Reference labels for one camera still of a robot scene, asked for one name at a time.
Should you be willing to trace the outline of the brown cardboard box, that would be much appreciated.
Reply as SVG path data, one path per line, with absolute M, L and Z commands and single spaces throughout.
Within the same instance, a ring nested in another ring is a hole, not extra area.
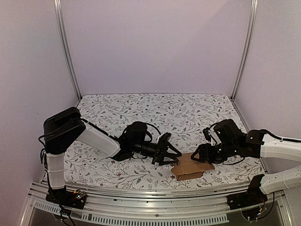
M 204 172 L 215 169 L 213 164 L 192 160 L 191 155 L 192 153 L 183 153 L 181 157 L 178 157 L 178 162 L 171 169 L 177 181 L 200 178 Z

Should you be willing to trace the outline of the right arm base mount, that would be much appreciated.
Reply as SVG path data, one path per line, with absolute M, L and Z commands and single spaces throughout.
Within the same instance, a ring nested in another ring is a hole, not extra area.
M 230 209 L 235 210 L 266 202 L 267 195 L 260 189 L 263 177 L 264 174 L 254 176 L 245 192 L 228 195 L 226 199 Z

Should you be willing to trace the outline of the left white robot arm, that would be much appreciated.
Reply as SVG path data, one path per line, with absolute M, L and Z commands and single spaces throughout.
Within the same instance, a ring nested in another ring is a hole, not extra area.
M 46 119 L 43 123 L 44 134 L 38 139 L 46 153 L 46 172 L 52 197 L 59 204 L 70 200 L 69 192 L 65 191 L 63 161 L 64 153 L 75 141 L 102 151 L 115 161 L 127 160 L 138 153 L 150 157 L 152 164 L 177 163 L 182 154 L 169 142 L 171 134 L 159 134 L 156 143 L 153 143 L 148 126 L 148 123 L 135 121 L 119 137 L 113 137 L 82 118 L 76 107 Z

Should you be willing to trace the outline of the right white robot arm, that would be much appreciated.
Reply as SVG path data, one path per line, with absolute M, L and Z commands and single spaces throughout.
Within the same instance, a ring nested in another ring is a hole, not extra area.
M 279 137 L 266 129 L 242 132 L 232 119 L 222 120 L 203 129 L 206 144 L 198 146 L 191 159 L 201 163 L 220 164 L 229 157 L 278 158 L 301 160 L 301 141 Z M 253 177 L 248 191 L 243 195 L 247 205 L 254 205 L 261 195 L 290 189 L 301 185 L 300 166 L 274 174 Z

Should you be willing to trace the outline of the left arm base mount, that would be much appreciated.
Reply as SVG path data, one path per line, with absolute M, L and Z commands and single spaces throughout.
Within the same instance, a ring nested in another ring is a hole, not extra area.
M 48 189 L 46 201 L 76 209 L 84 209 L 87 193 L 80 189 L 67 191 L 66 187 L 61 189 Z

